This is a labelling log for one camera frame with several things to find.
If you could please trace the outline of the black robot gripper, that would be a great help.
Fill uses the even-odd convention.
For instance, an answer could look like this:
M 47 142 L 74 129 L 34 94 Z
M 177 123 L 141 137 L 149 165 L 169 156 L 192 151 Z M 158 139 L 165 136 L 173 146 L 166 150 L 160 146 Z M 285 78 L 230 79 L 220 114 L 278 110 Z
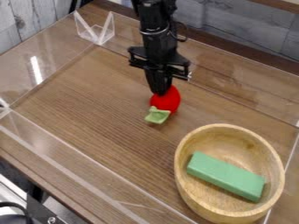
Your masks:
M 149 89 L 153 94 L 164 95 L 172 85 L 173 77 L 186 81 L 192 77 L 189 71 L 190 61 L 184 58 L 177 52 L 170 53 L 162 58 L 146 56 L 145 48 L 142 46 L 129 46 L 126 49 L 129 53 L 129 65 L 141 69 L 158 68 L 162 69 L 158 87 L 158 73 L 156 70 L 145 69 L 144 75 L 148 82 Z

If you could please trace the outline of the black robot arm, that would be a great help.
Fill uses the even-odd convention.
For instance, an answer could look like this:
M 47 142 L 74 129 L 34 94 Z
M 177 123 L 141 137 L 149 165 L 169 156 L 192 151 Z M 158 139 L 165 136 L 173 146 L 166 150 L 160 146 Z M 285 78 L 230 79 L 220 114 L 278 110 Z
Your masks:
M 178 38 L 173 13 L 176 0 L 130 0 L 138 16 L 141 46 L 129 46 L 129 65 L 144 70 L 153 94 L 164 95 L 172 85 L 172 78 L 188 80 L 190 61 L 177 53 Z

